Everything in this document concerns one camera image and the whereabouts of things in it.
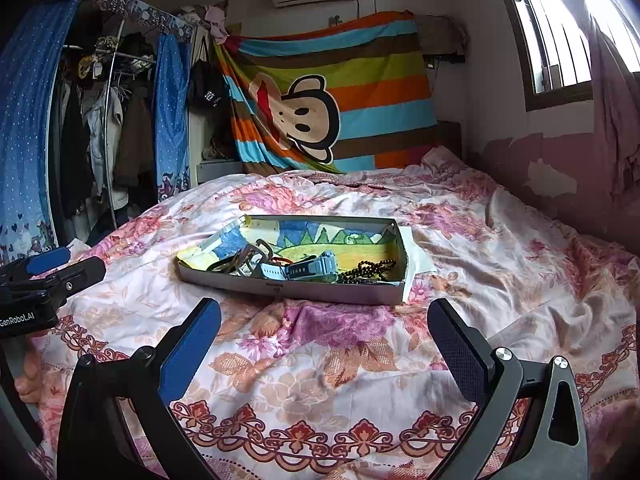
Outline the person's left hand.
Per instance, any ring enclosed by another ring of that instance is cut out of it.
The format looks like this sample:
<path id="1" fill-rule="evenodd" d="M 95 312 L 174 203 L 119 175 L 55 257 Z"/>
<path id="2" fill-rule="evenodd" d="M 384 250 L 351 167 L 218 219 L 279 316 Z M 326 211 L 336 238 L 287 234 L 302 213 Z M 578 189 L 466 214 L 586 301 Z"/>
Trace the person's left hand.
<path id="1" fill-rule="evenodd" d="M 41 356 L 32 341 L 39 341 L 40 338 L 46 335 L 47 332 L 42 330 L 26 338 L 23 373 L 14 380 L 15 389 L 21 400 L 26 404 L 38 404 L 41 399 L 43 388 Z"/>

